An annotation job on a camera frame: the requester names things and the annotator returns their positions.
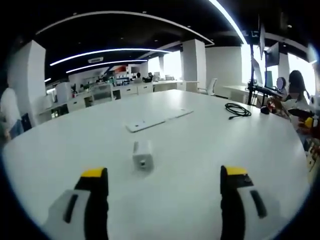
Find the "white power adapter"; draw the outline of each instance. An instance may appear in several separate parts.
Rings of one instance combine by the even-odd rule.
[[[135,141],[133,145],[132,159],[136,169],[142,171],[151,171],[154,168],[154,162],[150,141]]]

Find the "window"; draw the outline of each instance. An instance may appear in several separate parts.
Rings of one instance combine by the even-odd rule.
[[[148,73],[156,73],[160,72],[160,62],[159,62],[159,57],[154,57],[149,59],[148,61]]]
[[[172,75],[175,79],[181,79],[182,65],[180,51],[174,51],[164,55],[163,68],[165,75]]]
[[[261,74],[262,74],[262,83],[264,85],[266,58],[265,58],[265,54],[263,53],[262,59],[261,59],[260,49],[259,49],[259,46],[257,45],[253,46],[253,57],[259,63]],[[251,50],[250,50],[249,44],[243,44],[241,46],[241,61],[242,61],[242,83],[247,84],[251,79]],[[273,82],[273,86],[275,86],[278,78],[278,66],[270,66],[267,68],[267,71],[272,72],[272,82]],[[257,79],[256,73],[254,73],[253,78]]]
[[[303,60],[302,58],[290,53],[288,53],[288,60],[290,73],[293,70],[300,71],[303,76],[306,90],[309,92],[310,95],[316,94],[316,76],[312,65],[309,62]]]

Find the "ceiling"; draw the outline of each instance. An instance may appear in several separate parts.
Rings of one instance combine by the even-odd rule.
[[[303,45],[307,44],[290,19],[287,24],[293,25],[292,28],[286,31],[280,28],[281,8],[277,0],[219,0],[219,2],[241,30],[258,30],[260,15],[266,32],[285,36]],[[232,31],[233,28],[209,0],[122,0],[121,2],[91,0],[85,3],[78,2],[77,5],[50,2],[34,5],[28,3],[26,6],[30,11],[24,10],[23,5],[15,11],[15,15],[23,21],[15,23],[14,29],[10,29],[12,32],[15,31],[15,36],[19,36],[15,44],[11,44],[11,52],[31,39],[37,41],[46,49],[45,77],[51,77],[52,81],[66,75],[68,70],[89,65],[88,59],[103,57],[103,62],[134,60],[146,52],[98,53],[50,66],[55,61],[77,54],[113,48],[157,49],[176,41],[183,42],[194,38],[209,44],[198,35],[170,23],[127,14],[82,16],[36,34],[50,24],[84,13],[97,11],[146,13],[189,27],[209,40],[212,39],[217,46],[241,43],[238,37],[217,38],[217,32]],[[180,49],[181,46],[178,44],[170,50]]]

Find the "drawer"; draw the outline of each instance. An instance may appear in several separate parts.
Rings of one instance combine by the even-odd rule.
[[[149,94],[153,93],[154,88],[152,84],[140,85],[138,86],[138,94]]]
[[[73,99],[71,101],[68,101],[67,107],[68,107],[69,113],[71,113],[80,109],[85,109],[86,102],[83,98]]]
[[[138,93],[137,86],[122,86],[120,88],[121,97],[125,95],[137,94],[137,93]]]
[[[176,89],[185,91],[187,88],[187,84],[185,82],[177,82]]]

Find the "coiled cable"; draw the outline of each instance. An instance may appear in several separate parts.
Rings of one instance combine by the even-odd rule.
[[[229,120],[236,118],[236,117],[249,117],[251,116],[251,112],[245,109],[243,106],[240,106],[236,103],[226,103],[225,109],[227,109],[230,113],[234,114],[234,116],[230,116]]]

